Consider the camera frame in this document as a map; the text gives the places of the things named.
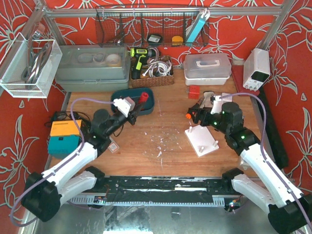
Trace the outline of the red spring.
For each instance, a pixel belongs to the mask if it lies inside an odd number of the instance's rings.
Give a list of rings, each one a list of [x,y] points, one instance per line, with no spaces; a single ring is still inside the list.
[[[139,104],[145,103],[149,98],[149,94],[147,92],[142,92],[140,98],[138,100]]]

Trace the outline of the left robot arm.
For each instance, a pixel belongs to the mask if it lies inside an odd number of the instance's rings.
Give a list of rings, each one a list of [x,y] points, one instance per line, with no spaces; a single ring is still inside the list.
[[[76,173],[108,149],[116,130],[126,122],[135,124],[145,102],[125,97],[114,99],[110,104],[117,111],[111,115],[106,109],[96,110],[89,133],[81,136],[81,144],[72,153],[52,168],[28,176],[18,202],[40,221],[49,221],[65,202],[102,180],[104,173],[93,167],[80,175]]]

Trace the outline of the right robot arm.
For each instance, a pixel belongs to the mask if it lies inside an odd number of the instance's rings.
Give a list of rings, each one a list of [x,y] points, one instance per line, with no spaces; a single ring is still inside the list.
[[[264,150],[263,140],[244,127],[242,110],[226,96],[211,97],[212,107],[201,107],[203,99],[188,109],[186,117],[202,127],[212,126],[224,134],[227,145],[256,172],[264,188],[250,180],[240,169],[222,175],[226,190],[246,196],[267,216],[279,234],[312,226],[312,196],[297,188]]]

